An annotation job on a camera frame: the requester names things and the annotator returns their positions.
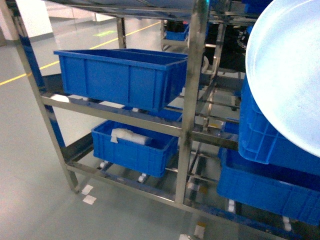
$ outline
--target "black object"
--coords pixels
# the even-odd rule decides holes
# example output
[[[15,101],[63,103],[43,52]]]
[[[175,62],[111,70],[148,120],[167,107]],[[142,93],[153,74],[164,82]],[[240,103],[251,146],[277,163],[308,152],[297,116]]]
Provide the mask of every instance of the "black object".
[[[209,24],[208,35],[205,40],[206,44],[216,44],[218,36],[218,24]],[[237,72],[246,72],[246,48],[249,34],[247,27],[237,27],[228,25],[225,30],[224,44],[221,53],[220,67],[231,69]],[[206,47],[204,55],[208,58],[209,63],[213,64],[215,49]]]
[[[183,33],[186,28],[183,21],[168,20],[166,23],[166,30],[174,33]]]

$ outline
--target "blue bin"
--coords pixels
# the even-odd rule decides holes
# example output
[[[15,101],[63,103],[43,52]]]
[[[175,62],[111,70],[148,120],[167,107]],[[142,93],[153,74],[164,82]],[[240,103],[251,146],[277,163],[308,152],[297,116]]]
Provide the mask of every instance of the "blue bin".
[[[244,12],[248,14],[261,14],[267,6],[268,4],[256,5],[247,3],[244,7]]]
[[[150,50],[142,50],[135,48],[122,48],[122,49],[113,49],[114,51],[124,51],[124,52],[134,52],[139,54],[150,54],[156,56],[164,56],[169,58],[177,58],[177,59],[187,59],[188,55],[183,53],[175,53],[175,52],[166,52],[166,51],[150,51]]]
[[[242,0],[243,4],[252,4],[256,6],[268,6],[273,0]]]
[[[184,25],[184,32],[166,31],[166,39],[174,41],[184,41],[189,34],[189,24]]]
[[[320,222],[320,176],[248,161],[221,148],[217,193],[225,198],[311,225]]]
[[[171,121],[180,121],[182,115],[168,110],[149,114]],[[111,132],[115,128],[131,130],[152,138],[152,141],[141,145],[118,138],[118,143],[113,143]],[[168,161],[178,151],[178,137],[109,120],[95,127],[92,137],[95,157],[156,178],[165,174]]]
[[[254,100],[247,78],[241,99],[239,153],[243,158],[320,175],[320,158],[294,145],[271,125]]]
[[[185,55],[178,58],[141,51],[70,50],[54,54],[59,55],[66,93],[159,112],[182,92],[187,59]]]

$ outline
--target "white cloth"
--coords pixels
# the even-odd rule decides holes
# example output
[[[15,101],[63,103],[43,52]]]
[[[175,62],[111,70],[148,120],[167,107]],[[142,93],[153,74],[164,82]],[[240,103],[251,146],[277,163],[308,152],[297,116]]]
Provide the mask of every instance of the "white cloth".
[[[128,140],[130,142],[141,144],[141,145],[147,145],[151,142],[152,138],[148,136],[143,136],[137,133],[134,133],[133,131],[130,131],[125,128],[114,128],[111,132],[111,142],[118,143],[119,139]]]

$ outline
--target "metal shelf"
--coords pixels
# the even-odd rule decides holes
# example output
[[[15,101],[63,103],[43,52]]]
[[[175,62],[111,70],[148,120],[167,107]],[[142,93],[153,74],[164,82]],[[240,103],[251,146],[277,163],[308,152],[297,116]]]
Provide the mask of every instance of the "metal shelf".
[[[190,19],[190,44],[188,49],[189,60],[187,65],[185,94],[183,96],[183,119],[182,123],[180,123],[176,121],[167,121],[158,117],[152,117],[141,112],[132,112],[125,109],[105,106],[100,104],[101,101],[94,99],[83,100],[72,98],[71,96],[63,93],[61,88],[61,77],[59,75],[35,78],[34,76],[39,76],[37,73],[40,73],[40,70],[37,64],[35,66],[35,62],[32,63],[32,69],[29,64],[26,64],[28,63],[28,58],[24,50],[26,50],[29,58],[30,56],[34,57],[34,55],[28,34],[24,28],[22,17],[17,7],[17,3],[15,0],[6,0],[5,2],[12,12],[13,22],[15,23],[16,30],[21,39],[20,44],[17,46],[21,63],[23,63],[24,70],[27,73],[30,86],[46,124],[62,170],[66,176],[70,188],[74,192],[77,193],[80,190],[80,186],[75,174],[79,173],[90,178],[118,186],[128,191],[135,192],[152,200],[210,219],[214,219],[228,225],[231,223],[246,225],[253,229],[264,232],[266,236],[275,235],[286,239],[301,238],[299,233],[301,231],[303,232],[305,228],[301,227],[300,225],[300,232],[297,233],[296,231],[296,233],[294,233],[293,231],[287,231],[282,227],[278,227],[277,224],[266,224],[257,221],[252,216],[246,216],[239,210],[241,207],[236,207],[237,210],[235,212],[229,212],[224,207],[221,208],[199,202],[197,201],[197,193],[193,190],[191,190],[189,197],[186,197],[186,192],[189,191],[189,189],[186,189],[188,180],[201,183],[205,182],[206,184],[213,186],[217,184],[217,180],[214,177],[203,176],[202,170],[204,169],[203,163],[205,161],[215,161],[218,158],[214,155],[208,155],[202,152],[201,144],[198,146],[197,151],[193,151],[193,141],[233,150],[237,150],[238,148],[238,143],[234,140],[230,140],[231,134],[221,133],[220,129],[209,126],[209,118],[227,121],[224,118],[218,118],[211,115],[212,105],[215,104],[213,98],[215,89],[218,88],[226,91],[232,91],[239,89],[242,84],[240,80],[220,77],[217,75],[226,25],[250,25],[256,21],[256,15],[230,11],[230,0],[221,0],[222,9],[215,9],[215,11],[209,10],[209,1],[207,0],[195,0],[192,10],[159,7],[115,6],[91,3],[75,4],[70,0],[52,1],[96,13],[121,17],[117,19],[117,32],[120,48],[126,47],[125,20],[123,17],[140,16],[140,14],[129,14],[127,10],[138,10],[140,12],[154,13],[148,16],[142,16],[144,18],[175,20]],[[213,69],[210,71],[211,78],[204,94],[198,99],[198,88],[200,81],[199,76],[201,74],[200,71],[203,46],[205,44],[205,34],[208,21],[220,24],[219,34],[217,46],[215,48],[216,50],[213,61]],[[220,105],[224,107],[233,107],[226,104]],[[91,167],[84,165],[80,162],[81,159],[87,154],[91,153],[93,150],[93,138],[91,134],[87,134],[71,145],[65,146],[53,107],[180,137],[179,155],[172,160],[173,164],[176,164],[177,166],[168,166],[163,178],[153,179],[156,181],[156,184],[148,185],[148,180],[142,184],[135,180],[128,179],[125,176],[112,174],[109,172],[109,169],[105,172],[102,172],[98,166]],[[195,116],[203,117],[203,125],[195,124]],[[174,192],[161,190],[161,186],[163,185],[164,181],[166,181],[167,176],[170,174],[174,174],[174,179],[176,179],[176,184],[174,184]]]

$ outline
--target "epoxy floor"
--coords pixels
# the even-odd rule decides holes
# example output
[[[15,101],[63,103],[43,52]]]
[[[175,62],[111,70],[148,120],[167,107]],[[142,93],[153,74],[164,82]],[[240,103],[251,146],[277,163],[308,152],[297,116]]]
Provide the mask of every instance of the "epoxy floor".
[[[127,47],[160,51],[158,20],[126,19]],[[105,31],[114,33],[99,37]],[[74,25],[70,31],[32,44],[43,75],[60,73],[54,50],[118,47],[116,23]],[[237,224],[221,224],[163,203],[79,176],[93,186],[93,205],[73,193],[41,118],[14,46],[0,47],[0,239],[3,240],[178,240],[192,235],[197,221],[207,223],[205,240],[262,238]],[[229,101],[228,96],[217,96]],[[237,118],[238,112],[214,106],[215,115]],[[55,109],[66,144],[90,132],[103,119]],[[97,162],[89,154],[85,162]]]

